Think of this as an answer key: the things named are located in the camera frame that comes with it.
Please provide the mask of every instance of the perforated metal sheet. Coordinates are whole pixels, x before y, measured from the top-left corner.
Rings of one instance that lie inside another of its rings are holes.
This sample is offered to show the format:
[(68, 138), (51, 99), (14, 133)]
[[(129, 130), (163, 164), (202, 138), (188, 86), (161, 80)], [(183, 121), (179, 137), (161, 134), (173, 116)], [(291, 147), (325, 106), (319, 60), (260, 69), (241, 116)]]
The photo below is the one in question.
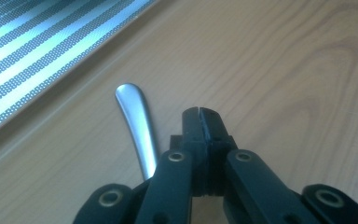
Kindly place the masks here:
[(0, 0), (0, 123), (155, 0)]

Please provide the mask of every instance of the wooden table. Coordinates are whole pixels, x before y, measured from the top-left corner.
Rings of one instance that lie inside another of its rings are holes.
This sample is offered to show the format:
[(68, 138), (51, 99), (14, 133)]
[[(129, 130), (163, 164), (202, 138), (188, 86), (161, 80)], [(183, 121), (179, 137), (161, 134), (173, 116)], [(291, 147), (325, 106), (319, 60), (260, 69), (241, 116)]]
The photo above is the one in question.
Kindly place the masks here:
[[(161, 151), (184, 110), (208, 107), (289, 188), (358, 202), (358, 1), (164, 1), (0, 128), (0, 223), (71, 223), (98, 187), (142, 182), (124, 82)], [(193, 223), (225, 223), (221, 199), (193, 205)]]

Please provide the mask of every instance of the metal lever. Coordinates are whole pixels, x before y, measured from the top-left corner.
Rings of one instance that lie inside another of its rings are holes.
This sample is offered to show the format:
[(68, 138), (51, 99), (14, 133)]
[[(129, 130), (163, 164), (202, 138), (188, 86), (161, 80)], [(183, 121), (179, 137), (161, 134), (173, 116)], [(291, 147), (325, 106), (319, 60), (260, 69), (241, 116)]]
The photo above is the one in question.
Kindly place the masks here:
[(153, 176), (158, 162), (158, 149), (146, 99), (141, 89), (131, 83), (117, 88), (116, 99), (129, 125), (142, 175), (146, 180)]

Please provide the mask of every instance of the silver handle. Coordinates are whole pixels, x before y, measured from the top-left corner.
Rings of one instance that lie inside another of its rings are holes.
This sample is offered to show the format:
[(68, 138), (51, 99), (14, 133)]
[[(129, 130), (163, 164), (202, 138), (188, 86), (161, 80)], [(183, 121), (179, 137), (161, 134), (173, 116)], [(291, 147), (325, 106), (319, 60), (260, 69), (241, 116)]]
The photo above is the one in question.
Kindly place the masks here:
[(158, 162), (158, 149), (146, 99), (141, 89), (131, 83), (117, 88), (116, 99), (130, 127), (142, 175), (146, 180), (153, 176)]

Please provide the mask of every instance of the wood grain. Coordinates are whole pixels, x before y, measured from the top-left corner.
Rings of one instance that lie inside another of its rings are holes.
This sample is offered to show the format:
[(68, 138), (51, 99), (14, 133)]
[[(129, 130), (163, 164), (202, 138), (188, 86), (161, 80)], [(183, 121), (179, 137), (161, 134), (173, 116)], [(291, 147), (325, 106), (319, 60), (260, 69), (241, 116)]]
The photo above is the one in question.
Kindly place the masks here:
[[(142, 182), (123, 82), (162, 150), (185, 109), (209, 107), (289, 188), (358, 202), (358, 1), (166, 1), (0, 129), (0, 223), (71, 223), (98, 187)], [(225, 223), (222, 200), (194, 199), (192, 219)]]

